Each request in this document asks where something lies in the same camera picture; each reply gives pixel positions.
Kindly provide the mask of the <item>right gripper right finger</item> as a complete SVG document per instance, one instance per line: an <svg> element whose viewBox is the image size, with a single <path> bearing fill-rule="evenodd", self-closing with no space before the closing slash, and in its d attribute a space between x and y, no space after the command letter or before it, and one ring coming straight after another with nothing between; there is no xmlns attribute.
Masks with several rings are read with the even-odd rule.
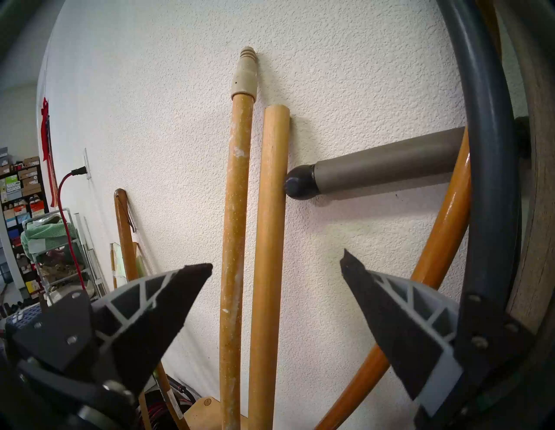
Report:
<svg viewBox="0 0 555 430"><path fill-rule="evenodd" d="M344 249L341 272L417 417L458 417L534 335L474 291L455 302L422 283L367 270Z"/></svg>

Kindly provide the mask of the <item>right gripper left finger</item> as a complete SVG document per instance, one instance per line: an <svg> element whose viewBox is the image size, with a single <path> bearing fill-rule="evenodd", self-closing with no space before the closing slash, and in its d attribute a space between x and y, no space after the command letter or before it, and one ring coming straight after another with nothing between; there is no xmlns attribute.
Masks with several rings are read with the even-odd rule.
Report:
<svg viewBox="0 0 555 430"><path fill-rule="evenodd" d="M132 280L91 302L72 292L12 335L13 360L29 381L137 396L198 294L210 263Z"/></svg>

